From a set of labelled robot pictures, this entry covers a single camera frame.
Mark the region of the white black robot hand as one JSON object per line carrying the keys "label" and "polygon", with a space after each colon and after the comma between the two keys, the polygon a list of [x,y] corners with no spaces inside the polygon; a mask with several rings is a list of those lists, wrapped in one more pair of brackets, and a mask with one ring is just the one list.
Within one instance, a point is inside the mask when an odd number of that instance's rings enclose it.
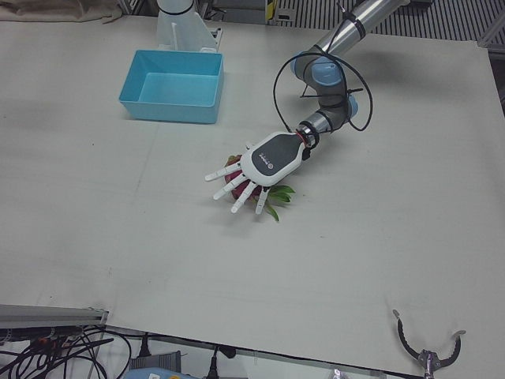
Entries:
{"label": "white black robot hand", "polygon": [[206,175],[204,180],[210,182],[237,172],[238,175],[218,190],[213,198],[218,200],[247,182],[248,185],[235,201],[231,211],[237,212],[254,190],[260,188],[256,203],[256,214],[259,215],[264,209],[271,187],[299,168],[304,150],[315,147],[318,142],[317,135],[301,129],[295,132],[272,133],[250,147],[236,163]]}

